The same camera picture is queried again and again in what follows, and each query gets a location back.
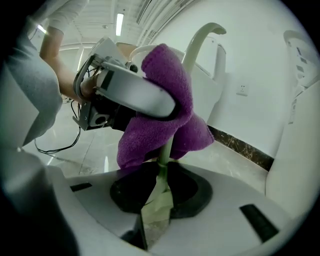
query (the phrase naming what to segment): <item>purple towel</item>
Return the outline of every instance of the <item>purple towel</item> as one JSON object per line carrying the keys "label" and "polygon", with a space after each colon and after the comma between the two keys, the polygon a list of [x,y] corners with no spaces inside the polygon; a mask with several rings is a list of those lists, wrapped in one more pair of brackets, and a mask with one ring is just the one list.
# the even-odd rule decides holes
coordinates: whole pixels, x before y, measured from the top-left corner
{"label": "purple towel", "polygon": [[202,150],[214,142],[205,121],[193,111],[191,78],[179,58],[165,44],[155,47],[143,60],[146,77],[169,92],[179,104],[175,119],[160,121],[137,114],[118,144],[120,168],[139,166],[159,155],[161,146],[174,135],[170,157],[179,159],[189,151]]}

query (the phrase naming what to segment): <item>wall socket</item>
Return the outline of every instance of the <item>wall socket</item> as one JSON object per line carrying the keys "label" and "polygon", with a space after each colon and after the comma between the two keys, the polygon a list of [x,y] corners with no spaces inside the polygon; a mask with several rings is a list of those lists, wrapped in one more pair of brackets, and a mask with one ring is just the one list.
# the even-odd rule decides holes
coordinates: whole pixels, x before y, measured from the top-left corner
{"label": "wall socket", "polygon": [[241,85],[238,85],[236,89],[236,94],[241,96],[248,96],[248,90],[249,90],[248,85],[241,84]]}

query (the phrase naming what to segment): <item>ceiling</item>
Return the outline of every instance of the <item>ceiling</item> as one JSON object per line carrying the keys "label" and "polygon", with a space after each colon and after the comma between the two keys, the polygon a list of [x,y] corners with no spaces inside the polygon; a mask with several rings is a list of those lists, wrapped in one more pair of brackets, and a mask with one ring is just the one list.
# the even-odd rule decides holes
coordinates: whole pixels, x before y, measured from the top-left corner
{"label": "ceiling", "polygon": [[[144,0],[90,0],[64,34],[62,45],[96,43],[104,36],[136,44],[143,26],[136,23]],[[121,36],[116,36],[117,14],[123,13]]]}

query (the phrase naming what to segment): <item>floor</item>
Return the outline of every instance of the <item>floor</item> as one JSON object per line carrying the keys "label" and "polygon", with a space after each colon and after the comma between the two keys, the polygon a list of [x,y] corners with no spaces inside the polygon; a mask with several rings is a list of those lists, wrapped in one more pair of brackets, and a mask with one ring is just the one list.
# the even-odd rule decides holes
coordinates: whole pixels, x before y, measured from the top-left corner
{"label": "floor", "polygon": [[[52,150],[72,144],[78,134],[78,126],[72,116],[70,103],[64,103],[53,127],[37,138],[37,146],[42,150]],[[34,142],[24,146],[24,150],[37,155],[46,165],[60,167],[67,178],[111,172],[119,169],[116,158],[122,134],[111,128],[81,131],[75,146],[53,156],[38,152]],[[265,193],[268,172],[219,142],[203,150],[189,152],[179,161],[232,176]]]}

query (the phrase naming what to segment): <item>dark baseboard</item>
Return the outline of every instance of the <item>dark baseboard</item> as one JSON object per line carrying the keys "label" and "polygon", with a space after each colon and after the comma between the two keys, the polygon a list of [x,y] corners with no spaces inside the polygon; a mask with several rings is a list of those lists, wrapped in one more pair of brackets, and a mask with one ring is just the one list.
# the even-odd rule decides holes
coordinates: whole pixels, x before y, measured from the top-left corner
{"label": "dark baseboard", "polygon": [[239,153],[240,155],[254,162],[258,166],[262,167],[263,169],[267,171],[270,170],[274,162],[274,158],[261,152],[259,149],[245,143],[244,141],[237,139],[228,133],[225,133],[224,131],[213,128],[209,125],[208,127],[211,133],[213,134],[214,139],[217,142],[220,142],[226,147]]}

